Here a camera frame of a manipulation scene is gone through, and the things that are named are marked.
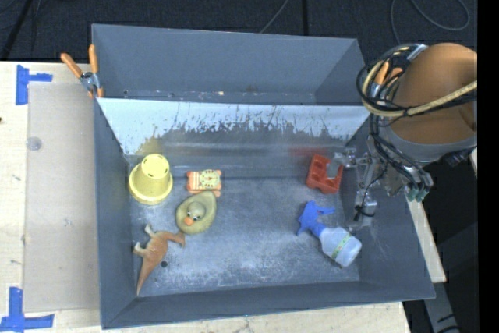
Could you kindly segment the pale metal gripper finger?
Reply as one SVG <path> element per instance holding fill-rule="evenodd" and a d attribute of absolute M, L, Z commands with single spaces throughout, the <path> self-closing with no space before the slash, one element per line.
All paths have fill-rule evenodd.
<path fill-rule="evenodd" d="M 367 191 L 359 191 L 345 205 L 345 225 L 350 232 L 371 226 L 378 202 Z"/>
<path fill-rule="evenodd" d="M 363 154 L 358 152 L 356 147 L 343 147 L 334 150 L 331 154 L 331 170 L 334 175 L 338 175 L 340 167 L 343 167 L 343 172 L 353 171 L 360 179 L 366 171 Z"/>

